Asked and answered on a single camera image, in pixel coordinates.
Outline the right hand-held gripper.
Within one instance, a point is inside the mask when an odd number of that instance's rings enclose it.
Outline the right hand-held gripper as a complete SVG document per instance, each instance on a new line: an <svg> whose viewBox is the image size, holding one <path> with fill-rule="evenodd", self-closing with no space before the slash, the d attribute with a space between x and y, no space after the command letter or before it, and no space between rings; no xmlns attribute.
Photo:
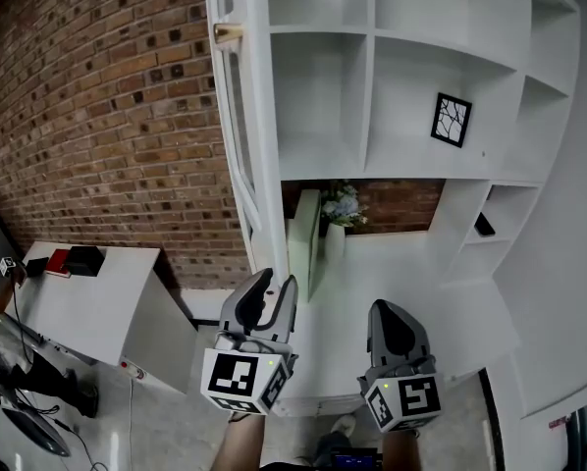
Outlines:
<svg viewBox="0 0 587 471"><path fill-rule="evenodd" d="M361 394L381 433L415 430L442 413L442 375L434 356L400 366L383 366L428 347L423 326L392 302L377 299L368 315L371 364L357 378Z"/></svg>

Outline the white shelf cabinet desk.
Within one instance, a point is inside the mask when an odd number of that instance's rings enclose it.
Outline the white shelf cabinet desk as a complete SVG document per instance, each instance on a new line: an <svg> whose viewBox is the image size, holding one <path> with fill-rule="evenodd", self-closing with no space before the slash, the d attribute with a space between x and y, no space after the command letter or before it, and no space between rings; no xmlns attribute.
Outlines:
<svg viewBox="0 0 587 471"><path fill-rule="evenodd" d="M280 177L437 179L420 231L446 282L489 278L560 150L577 77L573 0L268 0ZM461 148L438 94L472 103ZM474 229L483 213L496 230Z"/></svg>

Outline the white glass cabinet door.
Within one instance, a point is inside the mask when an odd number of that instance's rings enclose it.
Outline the white glass cabinet door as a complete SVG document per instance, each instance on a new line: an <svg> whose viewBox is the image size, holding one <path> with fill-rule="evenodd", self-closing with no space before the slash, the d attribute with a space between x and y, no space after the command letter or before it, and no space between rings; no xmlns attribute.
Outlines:
<svg viewBox="0 0 587 471"><path fill-rule="evenodd" d="M289 275L277 140L268 0L206 0L217 102L250 269ZM213 26L243 25L240 40L215 44Z"/></svg>

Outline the person's right forearm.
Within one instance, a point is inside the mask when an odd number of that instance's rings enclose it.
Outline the person's right forearm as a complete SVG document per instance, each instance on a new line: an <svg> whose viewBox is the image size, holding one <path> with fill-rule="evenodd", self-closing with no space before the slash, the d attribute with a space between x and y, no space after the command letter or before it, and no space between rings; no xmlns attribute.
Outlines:
<svg viewBox="0 0 587 471"><path fill-rule="evenodd" d="M382 440L383 471L421 471L417 430L389 432Z"/></svg>

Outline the person's left forearm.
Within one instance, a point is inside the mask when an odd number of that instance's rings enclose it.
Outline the person's left forearm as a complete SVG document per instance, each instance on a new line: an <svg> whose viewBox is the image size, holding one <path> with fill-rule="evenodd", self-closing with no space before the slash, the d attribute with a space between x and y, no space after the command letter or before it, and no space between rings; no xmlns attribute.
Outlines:
<svg viewBox="0 0 587 471"><path fill-rule="evenodd" d="M266 417L234 412L210 471L259 471Z"/></svg>

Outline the white desk top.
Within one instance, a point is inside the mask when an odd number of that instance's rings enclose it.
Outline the white desk top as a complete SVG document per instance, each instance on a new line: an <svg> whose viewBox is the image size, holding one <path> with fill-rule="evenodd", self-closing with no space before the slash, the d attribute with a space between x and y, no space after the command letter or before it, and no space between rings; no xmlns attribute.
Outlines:
<svg viewBox="0 0 587 471"><path fill-rule="evenodd" d="M492 278L444 283L425 235L355 235L343 258L320 262L310 298L297 304L289 344L298 359L273 408L281 417L351 412L357 381L371 365L368 312L377 299L405 309L425 328L436 368L451 384L519 344Z"/></svg>

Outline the white vase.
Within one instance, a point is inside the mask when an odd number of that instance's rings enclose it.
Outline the white vase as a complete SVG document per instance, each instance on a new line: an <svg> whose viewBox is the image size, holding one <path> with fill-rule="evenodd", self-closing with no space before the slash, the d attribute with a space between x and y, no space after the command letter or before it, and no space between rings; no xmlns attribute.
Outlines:
<svg viewBox="0 0 587 471"><path fill-rule="evenodd" d="M346 249L346 229L341 225L330 223L327 228L324 254L328 264L339 263Z"/></svg>

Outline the person's white shoe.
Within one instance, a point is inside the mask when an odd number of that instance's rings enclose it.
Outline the person's white shoe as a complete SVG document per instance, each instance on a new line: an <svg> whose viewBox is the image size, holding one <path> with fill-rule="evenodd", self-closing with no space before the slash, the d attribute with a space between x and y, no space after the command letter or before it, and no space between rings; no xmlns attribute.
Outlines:
<svg viewBox="0 0 587 471"><path fill-rule="evenodd" d="M356 427L356 417L353 414L345 414L336 420L332 426L332 433L340 433L350 438Z"/></svg>

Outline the person's dark trouser leg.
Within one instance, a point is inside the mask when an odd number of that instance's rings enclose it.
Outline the person's dark trouser leg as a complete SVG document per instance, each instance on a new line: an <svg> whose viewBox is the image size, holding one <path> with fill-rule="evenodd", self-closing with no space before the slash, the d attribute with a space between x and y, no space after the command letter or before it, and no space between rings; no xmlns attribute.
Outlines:
<svg viewBox="0 0 587 471"><path fill-rule="evenodd" d="M313 456L313 465L331 467L332 455L347 448L352 448L349 437L342 432L332 431L319 439Z"/></svg>

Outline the white and blue flowers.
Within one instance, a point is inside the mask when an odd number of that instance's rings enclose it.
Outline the white and blue flowers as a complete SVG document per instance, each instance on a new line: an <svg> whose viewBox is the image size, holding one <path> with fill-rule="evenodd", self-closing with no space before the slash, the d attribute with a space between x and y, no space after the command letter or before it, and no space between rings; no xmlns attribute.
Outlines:
<svg viewBox="0 0 587 471"><path fill-rule="evenodd" d="M366 209L359 202L358 190L348 181L331 181L321 192L321 216L330 224L351 229L365 226Z"/></svg>

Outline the black device with screen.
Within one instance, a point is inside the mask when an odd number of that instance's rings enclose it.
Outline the black device with screen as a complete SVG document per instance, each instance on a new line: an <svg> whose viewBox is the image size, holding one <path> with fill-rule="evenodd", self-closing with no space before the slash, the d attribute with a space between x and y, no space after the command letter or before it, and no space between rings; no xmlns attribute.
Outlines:
<svg viewBox="0 0 587 471"><path fill-rule="evenodd" d="M372 448L338 448L331 452L336 471L378 471L379 454Z"/></svg>

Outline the black box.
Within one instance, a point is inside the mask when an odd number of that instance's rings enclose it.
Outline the black box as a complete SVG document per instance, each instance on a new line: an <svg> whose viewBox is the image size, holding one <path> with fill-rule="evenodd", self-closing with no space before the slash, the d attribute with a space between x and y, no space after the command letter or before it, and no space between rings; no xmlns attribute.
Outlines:
<svg viewBox="0 0 587 471"><path fill-rule="evenodd" d="M64 267L74 276L96 277L105 260L96 246L73 246L65 259Z"/></svg>

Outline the red book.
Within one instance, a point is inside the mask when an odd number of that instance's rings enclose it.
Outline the red book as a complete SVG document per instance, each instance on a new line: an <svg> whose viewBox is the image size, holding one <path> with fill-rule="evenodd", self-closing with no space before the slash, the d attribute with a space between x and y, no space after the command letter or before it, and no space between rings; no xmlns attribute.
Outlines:
<svg viewBox="0 0 587 471"><path fill-rule="evenodd" d="M69 249L55 249L45 266L44 272L58 277L69 278L71 273L66 265Z"/></svg>

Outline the white machine with dark disc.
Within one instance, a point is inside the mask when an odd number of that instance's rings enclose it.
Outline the white machine with dark disc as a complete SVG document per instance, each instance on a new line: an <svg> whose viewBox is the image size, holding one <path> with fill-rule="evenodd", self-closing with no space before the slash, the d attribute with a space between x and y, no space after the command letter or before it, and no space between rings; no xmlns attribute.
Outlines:
<svg viewBox="0 0 587 471"><path fill-rule="evenodd" d="M46 413L34 407L10 378L11 371L0 349L0 408L6 417L30 441L60 457L70 457L68 444L45 418Z"/></svg>

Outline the black picture frame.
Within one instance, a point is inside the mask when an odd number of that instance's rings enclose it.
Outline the black picture frame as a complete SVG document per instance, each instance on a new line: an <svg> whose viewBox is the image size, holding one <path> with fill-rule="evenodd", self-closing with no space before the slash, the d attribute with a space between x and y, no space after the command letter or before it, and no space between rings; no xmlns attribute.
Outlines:
<svg viewBox="0 0 587 471"><path fill-rule="evenodd" d="M437 96L431 136L461 148L467 133L472 103L440 92Z"/></svg>

